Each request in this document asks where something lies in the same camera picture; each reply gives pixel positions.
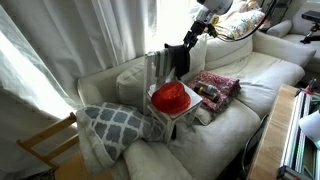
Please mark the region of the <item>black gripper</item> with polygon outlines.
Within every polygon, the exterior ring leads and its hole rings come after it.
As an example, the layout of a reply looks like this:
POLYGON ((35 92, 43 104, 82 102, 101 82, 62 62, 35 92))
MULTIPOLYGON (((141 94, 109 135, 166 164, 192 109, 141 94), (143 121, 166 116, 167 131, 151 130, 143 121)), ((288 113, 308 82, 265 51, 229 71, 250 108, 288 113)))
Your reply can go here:
POLYGON ((183 42, 184 42, 183 46, 187 50, 190 50, 191 48, 193 48, 197 42, 197 37, 203 33, 204 29, 205 29, 204 23, 195 21, 183 39, 183 42))

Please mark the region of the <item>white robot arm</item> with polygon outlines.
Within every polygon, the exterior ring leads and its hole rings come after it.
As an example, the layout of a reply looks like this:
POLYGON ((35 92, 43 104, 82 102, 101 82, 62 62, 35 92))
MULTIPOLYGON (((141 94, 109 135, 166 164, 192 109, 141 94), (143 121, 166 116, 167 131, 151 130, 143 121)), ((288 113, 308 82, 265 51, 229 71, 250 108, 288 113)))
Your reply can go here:
POLYGON ((205 30, 210 36, 216 37, 216 30, 212 25, 212 18, 215 15, 226 14, 233 4, 233 0, 197 0, 201 4, 194 22, 183 39, 183 47, 187 50, 193 48, 197 42, 197 36, 205 30))

